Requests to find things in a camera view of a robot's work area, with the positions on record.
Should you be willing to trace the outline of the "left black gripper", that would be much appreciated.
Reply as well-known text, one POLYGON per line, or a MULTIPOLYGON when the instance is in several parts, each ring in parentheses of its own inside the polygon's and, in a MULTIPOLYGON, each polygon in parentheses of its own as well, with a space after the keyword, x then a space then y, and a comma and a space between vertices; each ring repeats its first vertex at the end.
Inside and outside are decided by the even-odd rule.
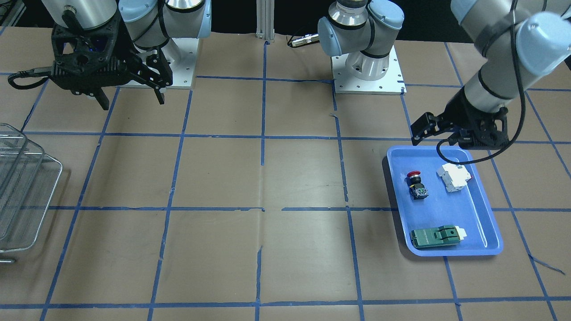
POLYGON ((466 150, 499 150, 508 146, 508 108, 498 112, 483 112, 473 107, 465 96, 455 96, 446 105, 443 115, 425 112, 411 126, 412 145, 419 145, 425 138, 453 132, 449 145, 466 150))

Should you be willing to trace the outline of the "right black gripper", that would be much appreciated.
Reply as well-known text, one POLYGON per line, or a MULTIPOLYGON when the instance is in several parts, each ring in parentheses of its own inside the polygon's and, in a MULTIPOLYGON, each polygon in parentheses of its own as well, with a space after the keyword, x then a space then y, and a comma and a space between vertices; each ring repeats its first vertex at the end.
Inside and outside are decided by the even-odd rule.
POLYGON ((120 12, 94 29, 85 29, 77 13, 63 12, 51 40, 54 63, 50 79, 61 89, 96 99, 104 111, 110 102, 103 87, 135 81, 153 89, 159 104, 165 104, 164 91, 173 84, 173 71, 161 49, 138 53, 131 42, 120 12))

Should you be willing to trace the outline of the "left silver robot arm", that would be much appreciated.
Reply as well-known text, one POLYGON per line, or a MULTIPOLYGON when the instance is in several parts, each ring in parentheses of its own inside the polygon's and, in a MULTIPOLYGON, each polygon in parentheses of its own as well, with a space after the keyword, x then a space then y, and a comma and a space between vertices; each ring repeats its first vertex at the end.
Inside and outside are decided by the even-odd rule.
MULTIPOLYGON (((508 104, 549 75, 570 55, 568 0, 453 0, 451 12, 486 62, 449 100, 439 115, 425 112, 411 124, 414 146, 449 133, 442 144, 502 152, 519 137, 525 119, 508 137, 508 104)), ((345 69, 377 81, 388 67, 389 50, 404 23, 403 10, 389 0, 337 0, 318 21, 316 34, 294 45, 319 42, 330 57, 345 56, 345 69)))

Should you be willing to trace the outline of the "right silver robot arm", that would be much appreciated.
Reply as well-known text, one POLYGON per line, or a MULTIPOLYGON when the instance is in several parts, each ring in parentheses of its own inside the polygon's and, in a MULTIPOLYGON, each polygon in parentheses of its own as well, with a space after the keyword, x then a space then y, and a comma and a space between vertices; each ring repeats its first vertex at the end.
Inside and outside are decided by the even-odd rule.
POLYGON ((103 88, 134 81, 160 104, 173 85, 174 39, 206 38, 208 0, 45 0, 55 25, 48 75, 61 89, 109 108, 103 88))

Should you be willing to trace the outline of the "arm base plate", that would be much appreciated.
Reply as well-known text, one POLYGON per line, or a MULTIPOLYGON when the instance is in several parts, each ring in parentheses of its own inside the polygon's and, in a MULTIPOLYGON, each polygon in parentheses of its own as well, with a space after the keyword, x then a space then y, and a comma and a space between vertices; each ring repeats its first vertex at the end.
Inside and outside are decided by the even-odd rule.
POLYGON ((407 92, 395 47, 383 58, 362 52, 331 57, 336 94, 401 95, 407 92))
POLYGON ((191 89, 194 80, 194 70, 198 56, 200 39, 197 38, 165 38, 160 36, 156 39, 139 40, 135 47, 141 53, 145 53, 144 47, 151 44, 165 45, 161 48, 169 67, 173 72, 173 82, 168 89, 191 89))

